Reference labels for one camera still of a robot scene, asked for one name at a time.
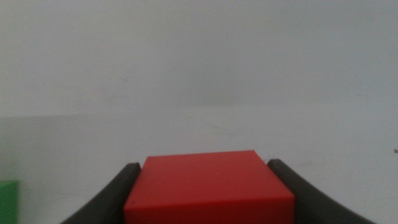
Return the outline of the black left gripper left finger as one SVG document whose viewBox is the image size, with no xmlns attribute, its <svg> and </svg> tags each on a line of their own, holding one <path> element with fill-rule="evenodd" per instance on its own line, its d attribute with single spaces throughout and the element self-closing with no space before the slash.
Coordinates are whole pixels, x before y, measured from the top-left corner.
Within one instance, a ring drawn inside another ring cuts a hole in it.
<svg viewBox="0 0 398 224">
<path fill-rule="evenodd" d="M 140 172 L 138 162 L 125 165 L 108 185 L 62 224 L 124 223 L 123 206 Z"/>
</svg>

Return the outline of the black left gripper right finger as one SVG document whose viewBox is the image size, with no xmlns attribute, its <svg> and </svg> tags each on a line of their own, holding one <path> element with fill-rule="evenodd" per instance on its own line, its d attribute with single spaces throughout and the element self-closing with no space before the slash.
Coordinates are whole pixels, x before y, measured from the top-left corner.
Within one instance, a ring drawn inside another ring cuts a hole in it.
<svg viewBox="0 0 398 224">
<path fill-rule="evenodd" d="M 318 190 L 282 160 L 271 159 L 267 165 L 295 195 L 295 223 L 374 224 Z"/>
</svg>

